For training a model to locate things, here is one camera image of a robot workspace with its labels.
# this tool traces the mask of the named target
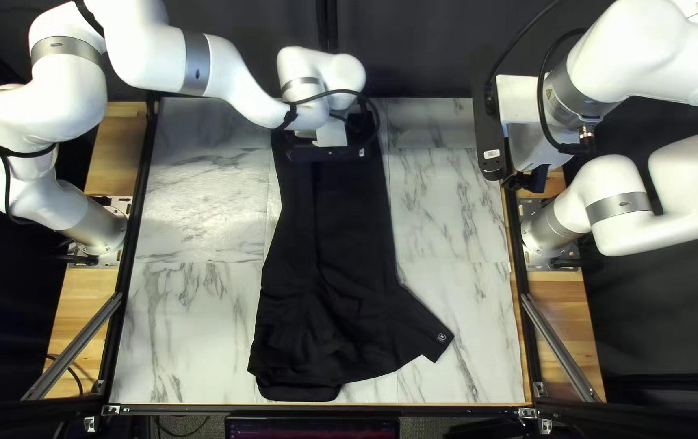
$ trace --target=black mount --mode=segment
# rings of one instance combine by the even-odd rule
[[[270,145],[285,148],[286,156],[294,163],[344,162],[363,158],[365,147],[377,136],[373,114],[369,111],[350,114],[346,129],[347,146],[315,146],[312,143],[314,139],[298,137],[292,131],[274,131],[270,136]]]
[[[543,194],[544,186],[546,185],[546,172],[548,169],[549,165],[538,165],[530,174],[523,174],[521,172],[512,174],[503,181],[501,186],[511,191],[525,189],[534,194]]]

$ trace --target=marble tile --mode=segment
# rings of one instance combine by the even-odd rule
[[[387,158],[398,262],[508,262],[500,188],[475,149],[390,147]]]
[[[110,401],[247,404],[262,264],[139,263]]]
[[[333,403],[521,402],[500,190],[479,174],[471,101],[374,101],[403,283],[456,338]],[[268,130],[220,100],[163,102],[111,401],[276,403],[246,367],[280,209]]]
[[[398,370],[400,402],[523,402],[508,263],[422,260],[399,274],[455,335],[436,363],[419,357]]]
[[[217,148],[153,165],[135,261],[262,260],[269,154]]]
[[[210,155],[218,148],[270,148],[270,130],[249,122],[222,99],[162,100],[152,165]]]
[[[386,99],[392,148],[476,148],[470,98]]]

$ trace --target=black clothing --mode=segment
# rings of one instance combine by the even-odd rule
[[[421,354],[435,362],[453,335],[398,282],[378,142],[348,162],[273,157],[282,209],[248,366],[262,395],[330,401]]]

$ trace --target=wooden table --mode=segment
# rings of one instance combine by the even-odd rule
[[[566,188],[566,180],[563,168],[554,170],[547,175],[546,189],[543,194],[520,190],[517,198],[551,198],[558,195]],[[507,242],[511,255],[511,242],[509,241],[509,220],[506,218]],[[603,391],[603,379],[601,368],[598,365],[596,352],[596,340],[593,337],[592,324],[590,322],[590,310],[587,296],[585,295],[585,283],[579,271],[560,272],[530,272],[528,273],[529,290],[533,300],[539,305],[541,312],[549,321],[549,324],[557,332],[560,340],[566,345],[571,356],[581,367],[590,384],[596,389],[599,397],[606,401]],[[528,384],[528,367],[525,362],[525,341],[522,338],[522,323],[520,319],[520,303],[517,295],[517,282],[514,273],[511,275],[511,290],[514,296],[514,313],[517,317],[517,332],[522,347],[522,376],[525,381],[525,400],[530,401],[530,386]],[[555,359],[549,345],[541,334],[536,334],[539,350],[539,365],[541,367],[544,387],[552,398],[578,400],[578,394]]]
[[[145,132],[145,104],[143,102],[109,102],[106,116],[100,124],[91,157],[85,192],[89,195],[132,195],[138,173],[141,147]],[[561,170],[547,177],[546,192],[518,193],[519,198],[549,198],[565,188]],[[108,269],[68,269],[49,344],[50,354],[59,354],[113,294],[118,272]],[[517,316],[518,336],[522,348],[525,401],[531,401],[528,370],[525,362],[525,342],[520,325],[520,305],[516,282],[511,276],[514,311]],[[596,343],[593,339],[590,313],[581,272],[530,273],[530,291],[539,308],[555,328],[561,340],[587,375],[590,383],[604,399],[603,382],[598,367]],[[97,379],[106,335],[103,327],[84,351],[76,358],[74,369],[81,377],[85,392]],[[543,339],[538,337],[542,379],[549,395],[577,399],[568,378]],[[51,389],[47,398],[78,395],[73,377],[65,373]]]
[[[89,195],[132,195],[146,128],[144,102],[109,102],[97,131],[85,192]],[[49,354],[60,354],[89,319],[113,294],[119,275],[115,269],[70,269],[65,271]],[[81,378],[84,393],[97,380],[107,325],[76,358],[73,369]],[[47,398],[78,396],[78,386],[62,374]]]

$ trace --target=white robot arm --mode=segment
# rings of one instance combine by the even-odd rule
[[[566,163],[539,126],[534,76],[499,75],[501,125],[519,171]],[[630,96],[698,106],[698,1],[617,0],[544,80],[556,141],[578,144]]]
[[[497,78],[500,117],[514,167],[555,169],[570,159],[542,134],[537,78]],[[578,143],[630,96],[698,106],[698,2],[617,0],[543,82],[544,114],[557,141]],[[698,239],[698,135],[663,147],[648,167],[662,215],[654,215],[633,162],[605,155],[520,225],[530,252],[549,258],[592,232],[608,256]]]
[[[354,96],[329,95],[291,108],[267,95],[234,45],[168,24],[160,0],[87,0],[102,37],[78,7],[65,3],[44,12],[29,32],[32,81],[0,87],[0,145],[40,152],[97,125],[107,101],[102,54],[134,87],[222,98],[252,122],[268,128],[315,131],[316,145],[344,146],[343,123],[327,124],[330,110],[347,109]],[[361,91],[365,72],[351,55],[289,47],[277,59],[284,100],[294,102],[338,89]],[[0,211],[41,223],[83,244],[88,254],[116,251],[125,224],[79,189],[57,181],[57,149],[35,158],[9,157],[9,178],[0,157]]]
[[[649,172],[662,215],[654,215],[636,165],[604,155],[582,166],[574,181],[542,211],[522,222],[522,239],[546,257],[593,233],[598,250],[622,256],[698,239],[698,135],[650,155]]]

